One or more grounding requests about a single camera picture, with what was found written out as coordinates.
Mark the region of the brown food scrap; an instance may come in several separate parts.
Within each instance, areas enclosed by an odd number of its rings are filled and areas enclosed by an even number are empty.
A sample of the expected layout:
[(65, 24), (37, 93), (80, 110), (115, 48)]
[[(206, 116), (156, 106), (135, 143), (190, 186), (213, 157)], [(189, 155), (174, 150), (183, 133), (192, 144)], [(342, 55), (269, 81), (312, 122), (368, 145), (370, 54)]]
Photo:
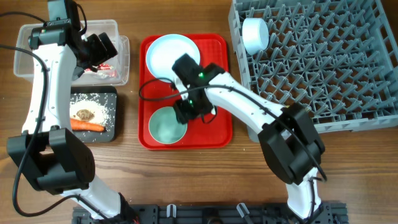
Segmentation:
[(76, 115), (82, 121), (91, 121), (95, 117), (94, 113), (87, 109), (78, 110)]

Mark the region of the mint green bowl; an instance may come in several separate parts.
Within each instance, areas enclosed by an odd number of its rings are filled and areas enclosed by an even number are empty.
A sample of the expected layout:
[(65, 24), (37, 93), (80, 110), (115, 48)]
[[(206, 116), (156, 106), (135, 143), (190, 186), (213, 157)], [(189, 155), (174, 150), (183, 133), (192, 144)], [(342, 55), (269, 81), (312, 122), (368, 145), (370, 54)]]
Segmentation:
[(174, 144), (186, 134), (187, 124), (179, 123), (174, 109), (166, 106), (156, 110), (150, 117), (149, 132), (161, 144)]

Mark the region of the light blue bowl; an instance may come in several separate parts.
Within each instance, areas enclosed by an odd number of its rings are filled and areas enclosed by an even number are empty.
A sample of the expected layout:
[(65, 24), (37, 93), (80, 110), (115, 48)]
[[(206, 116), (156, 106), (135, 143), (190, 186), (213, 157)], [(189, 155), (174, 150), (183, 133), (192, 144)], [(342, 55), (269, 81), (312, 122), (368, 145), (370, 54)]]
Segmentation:
[(269, 30), (266, 22), (260, 18), (247, 18), (242, 26), (244, 47), (249, 55), (265, 50), (269, 44)]

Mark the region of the orange carrot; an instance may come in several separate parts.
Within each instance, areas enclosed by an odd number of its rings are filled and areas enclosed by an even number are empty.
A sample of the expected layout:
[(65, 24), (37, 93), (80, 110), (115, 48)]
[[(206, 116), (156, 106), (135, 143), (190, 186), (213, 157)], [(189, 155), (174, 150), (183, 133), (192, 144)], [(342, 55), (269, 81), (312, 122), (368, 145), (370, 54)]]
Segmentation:
[(74, 131), (94, 131), (103, 132), (105, 127), (99, 124), (89, 123), (86, 121), (80, 121), (77, 119), (70, 119), (72, 130)]

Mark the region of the red snack wrapper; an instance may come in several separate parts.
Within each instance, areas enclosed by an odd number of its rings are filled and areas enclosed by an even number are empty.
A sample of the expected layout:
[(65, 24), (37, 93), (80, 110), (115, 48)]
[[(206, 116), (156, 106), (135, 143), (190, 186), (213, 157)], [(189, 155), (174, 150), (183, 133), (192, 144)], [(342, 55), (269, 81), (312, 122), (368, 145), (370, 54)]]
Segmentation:
[(98, 72), (98, 71), (105, 71), (105, 70), (112, 70), (114, 67), (107, 63), (101, 63), (96, 67), (91, 67), (85, 69), (85, 72)]

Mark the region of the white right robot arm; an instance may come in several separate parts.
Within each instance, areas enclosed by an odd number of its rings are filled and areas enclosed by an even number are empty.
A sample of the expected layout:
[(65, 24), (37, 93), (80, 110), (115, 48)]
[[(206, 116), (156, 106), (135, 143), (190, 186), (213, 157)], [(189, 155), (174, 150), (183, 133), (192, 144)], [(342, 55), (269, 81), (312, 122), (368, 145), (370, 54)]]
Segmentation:
[(270, 170), (285, 183), (290, 211), (301, 222), (314, 221), (322, 205), (317, 182), (327, 180), (320, 166), (325, 145), (307, 110), (298, 103), (284, 106), (266, 100), (217, 64), (202, 67), (188, 54), (174, 62), (172, 73), (162, 80), (176, 91), (177, 122), (217, 114), (218, 108), (244, 122), (257, 134)]

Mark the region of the white rice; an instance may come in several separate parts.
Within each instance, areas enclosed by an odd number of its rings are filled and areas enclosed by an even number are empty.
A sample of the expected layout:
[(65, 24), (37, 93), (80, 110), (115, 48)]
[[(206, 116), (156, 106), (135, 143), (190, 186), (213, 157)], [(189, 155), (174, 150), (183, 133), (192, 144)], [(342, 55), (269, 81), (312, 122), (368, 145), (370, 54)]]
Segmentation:
[(100, 103), (101, 97), (104, 96), (100, 93), (76, 93), (72, 95), (70, 102), (70, 119), (80, 120), (76, 115), (78, 110), (87, 109), (94, 113), (95, 117), (89, 123), (99, 124), (105, 127), (109, 118), (109, 111), (104, 104)]

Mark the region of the light blue plate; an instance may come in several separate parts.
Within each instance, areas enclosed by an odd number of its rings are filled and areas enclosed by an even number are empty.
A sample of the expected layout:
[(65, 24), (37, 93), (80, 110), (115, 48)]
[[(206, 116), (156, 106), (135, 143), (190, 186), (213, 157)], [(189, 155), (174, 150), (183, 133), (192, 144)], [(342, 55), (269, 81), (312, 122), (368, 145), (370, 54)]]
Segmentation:
[(147, 50), (147, 68), (155, 78), (166, 78), (162, 81), (169, 83), (168, 80), (173, 81), (176, 77), (172, 66), (183, 54), (200, 63), (200, 51), (191, 39), (180, 34), (163, 35), (153, 41)]

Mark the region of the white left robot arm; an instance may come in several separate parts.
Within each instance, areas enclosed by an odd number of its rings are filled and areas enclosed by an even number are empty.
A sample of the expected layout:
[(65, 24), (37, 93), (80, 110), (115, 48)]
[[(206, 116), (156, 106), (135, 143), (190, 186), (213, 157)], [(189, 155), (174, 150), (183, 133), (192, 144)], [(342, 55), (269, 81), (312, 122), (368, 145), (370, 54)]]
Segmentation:
[(27, 54), (34, 59), (29, 112), (21, 135), (7, 140), (7, 153), (33, 189), (72, 199), (96, 223), (137, 223), (133, 208), (96, 174), (91, 150), (72, 131), (72, 81), (115, 57), (109, 37), (87, 35), (75, 1), (49, 1), (49, 19), (33, 29)]

